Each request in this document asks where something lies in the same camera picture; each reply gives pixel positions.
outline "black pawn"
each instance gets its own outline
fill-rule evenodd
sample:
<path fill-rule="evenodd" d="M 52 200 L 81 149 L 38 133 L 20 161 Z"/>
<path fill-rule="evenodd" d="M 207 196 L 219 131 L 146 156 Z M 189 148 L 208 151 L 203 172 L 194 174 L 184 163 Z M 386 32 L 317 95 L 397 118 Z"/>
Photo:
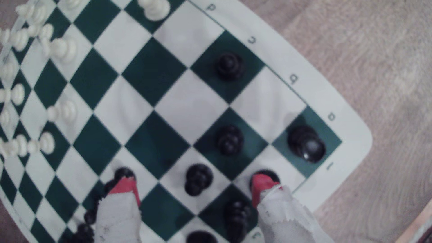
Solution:
<path fill-rule="evenodd" d="M 207 231 L 199 230 L 190 233 L 186 243 L 217 243 L 216 238 Z"/>
<path fill-rule="evenodd" d="M 245 73 L 245 66 L 239 55 L 225 52 L 216 61 L 216 72 L 224 80 L 237 80 Z"/>
<path fill-rule="evenodd" d="M 289 134 L 288 146 L 295 155 L 311 163 L 320 161 L 326 152 L 325 144 L 317 132 L 306 125 L 297 127 Z"/>
<path fill-rule="evenodd" d="M 232 201 L 225 205 L 225 229 L 230 243 L 240 243 L 245 239 L 250 217 L 251 208 L 245 201 Z"/>
<path fill-rule="evenodd" d="M 213 182 L 211 169 L 204 164 L 192 165 L 186 172 L 184 189 L 191 196 L 198 196 Z"/>
<path fill-rule="evenodd" d="M 225 126 L 217 131 L 216 147 L 225 156 L 233 156 L 240 153 L 243 143 L 243 134 L 236 126 Z"/>

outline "vinyl chess mat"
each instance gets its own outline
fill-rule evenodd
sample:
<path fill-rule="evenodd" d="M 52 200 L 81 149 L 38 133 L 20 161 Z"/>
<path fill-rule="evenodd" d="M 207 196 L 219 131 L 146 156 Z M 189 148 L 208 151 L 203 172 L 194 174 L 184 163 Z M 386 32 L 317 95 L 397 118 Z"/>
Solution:
<path fill-rule="evenodd" d="M 227 242 L 221 217 L 232 199 L 250 201 L 248 183 L 260 169 L 278 174 L 312 211 L 368 153 L 369 129 L 293 47 L 235 0 L 169 0 L 171 12 L 151 22 L 136 0 L 39 0 L 48 7 L 53 38 L 78 45 L 72 63 L 42 53 L 30 39 L 22 52 L 5 47 L 2 63 L 16 74 L 1 88 L 21 83 L 20 106 L 1 104 L 10 123 L 0 137 L 39 139 L 49 131 L 55 150 L 0 163 L 0 196 L 30 242 L 62 242 L 76 232 L 117 168 L 137 176 L 143 242 L 185 242 L 206 230 Z M 18 19 L 14 30 L 27 27 Z M 214 61 L 226 51 L 241 56 L 245 74 L 221 81 Z M 47 107 L 72 100 L 72 125 L 47 122 Z M 234 157 L 214 146 L 218 128 L 234 124 L 244 148 Z M 287 146 L 288 132 L 313 127 L 326 144 L 324 158 L 306 163 Z M 198 197 L 184 191 L 196 163 L 214 174 Z M 253 212 L 245 242 L 263 242 Z"/>

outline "white chess piece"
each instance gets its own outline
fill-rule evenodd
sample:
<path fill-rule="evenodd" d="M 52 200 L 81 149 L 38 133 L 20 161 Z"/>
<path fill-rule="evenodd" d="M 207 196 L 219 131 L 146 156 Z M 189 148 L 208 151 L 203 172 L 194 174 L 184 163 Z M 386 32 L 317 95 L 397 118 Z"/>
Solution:
<path fill-rule="evenodd" d="M 23 17 L 25 20 L 29 20 L 33 16 L 33 13 L 35 12 L 35 8 L 36 6 L 34 4 L 25 3 L 17 6 L 15 8 L 15 12 L 19 16 Z"/>
<path fill-rule="evenodd" d="M 31 140 L 27 144 L 27 150 L 29 154 L 36 153 L 37 151 L 42 151 L 45 154 L 51 154 L 54 152 L 55 141 L 54 137 L 50 132 L 42 133 L 39 141 Z"/>
<path fill-rule="evenodd" d="M 10 113 L 7 109 L 3 108 L 3 111 L 0 114 L 0 124 L 3 126 L 7 126 L 10 123 Z"/>
<path fill-rule="evenodd" d="M 9 89 L 0 89 L 0 103 L 9 103 L 12 102 L 19 106 L 24 102 L 25 90 L 24 85 L 18 83 L 14 86 L 12 90 Z"/>
<path fill-rule="evenodd" d="M 76 110 L 76 105 L 72 100 L 57 103 L 55 106 L 48 107 L 48 121 L 56 122 L 61 117 L 66 122 L 72 123 L 76 119 Z"/>
<path fill-rule="evenodd" d="M 15 64 L 11 61 L 7 61 L 2 67 L 0 67 L 0 78 L 3 82 L 12 80 L 14 73 Z"/>
<path fill-rule="evenodd" d="M 19 31 L 10 34 L 9 42 L 17 51 L 23 51 L 29 42 L 29 34 L 27 33 L 27 29 L 23 28 Z"/>
<path fill-rule="evenodd" d="M 171 9 L 168 0 L 138 0 L 138 5 L 144 9 L 144 15 L 151 21 L 166 18 Z"/>
<path fill-rule="evenodd" d="M 10 29 L 5 29 L 1 31 L 0 34 L 0 42 L 4 46 L 6 43 L 8 43 L 10 37 Z"/>
<path fill-rule="evenodd" d="M 52 42 L 42 39 L 41 43 L 45 55 L 57 57 L 64 63 L 71 62 L 76 56 L 76 42 L 71 38 L 57 38 Z"/>
<path fill-rule="evenodd" d="M 66 0 L 66 5 L 69 9 L 73 9 L 78 7 L 78 5 L 81 3 L 81 0 Z"/>

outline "chess piece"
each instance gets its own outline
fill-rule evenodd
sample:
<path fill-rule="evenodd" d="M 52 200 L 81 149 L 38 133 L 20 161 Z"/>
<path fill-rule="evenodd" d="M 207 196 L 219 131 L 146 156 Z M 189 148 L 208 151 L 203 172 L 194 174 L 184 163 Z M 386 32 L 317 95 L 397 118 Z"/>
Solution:
<path fill-rule="evenodd" d="M 240 153 L 243 143 L 243 134 L 236 126 L 228 125 L 217 131 L 216 147 L 225 156 L 233 156 Z"/>
<path fill-rule="evenodd" d="M 0 89 L 0 103 L 12 102 L 19 106 L 24 102 L 25 90 L 24 85 L 17 83 L 12 90 Z"/>
<path fill-rule="evenodd" d="M 3 126 L 9 125 L 10 122 L 10 113 L 8 110 L 3 109 L 3 111 L 0 114 L 0 124 Z"/>
<path fill-rule="evenodd" d="M 81 0 L 66 0 L 66 5 L 69 9 L 74 9 L 78 7 L 78 5 L 81 3 Z"/>
<path fill-rule="evenodd" d="M 184 189 L 188 195 L 198 196 L 213 182 L 211 169 L 204 164 L 192 165 L 186 173 Z"/>
<path fill-rule="evenodd" d="M 225 205 L 223 217 L 228 241 L 243 241 L 248 233 L 251 207 L 242 200 L 229 202 Z"/>
<path fill-rule="evenodd" d="M 186 243 L 217 243 L 217 240 L 209 232 L 198 230 L 187 236 Z"/>
<path fill-rule="evenodd" d="M 216 61 L 216 72 L 220 78 L 226 81 L 233 81 L 243 76 L 245 65 L 239 55 L 225 52 Z"/>
<path fill-rule="evenodd" d="M 48 107 L 47 113 L 49 122 L 56 122 L 61 117 L 67 123 L 72 123 L 76 119 L 77 109 L 72 100 L 67 100 Z"/>
<path fill-rule="evenodd" d="M 144 9 L 144 15 L 150 21 L 166 18 L 171 9 L 168 0 L 138 0 L 138 5 Z"/>
<path fill-rule="evenodd" d="M 2 67 L 0 67 L 0 78 L 3 81 L 11 81 L 15 74 L 15 64 L 12 61 L 7 61 Z"/>
<path fill-rule="evenodd" d="M 45 154 L 51 154 L 54 152 L 55 141 L 54 137 L 50 132 L 42 133 L 39 141 L 31 140 L 27 144 L 27 149 L 30 154 L 36 153 L 37 151 L 42 151 Z"/>
<path fill-rule="evenodd" d="M 0 43 L 4 46 L 8 43 L 10 37 L 10 29 L 0 29 Z"/>
<path fill-rule="evenodd" d="M 57 38 L 52 42 L 41 39 L 41 44 L 46 56 L 57 57 L 64 63 L 71 62 L 76 56 L 76 42 L 71 38 Z"/>
<path fill-rule="evenodd" d="M 27 33 L 27 29 L 23 28 L 15 33 L 10 34 L 9 42 L 16 51 L 23 51 L 29 42 L 29 34 Z"/>
<path fill-rule="evenodd" d="M 288 135 L 288 146 L 298 157 L 317 163 L 326 152 L 325 144 L 315 130 L 307 125 L 297 127 Z"/>

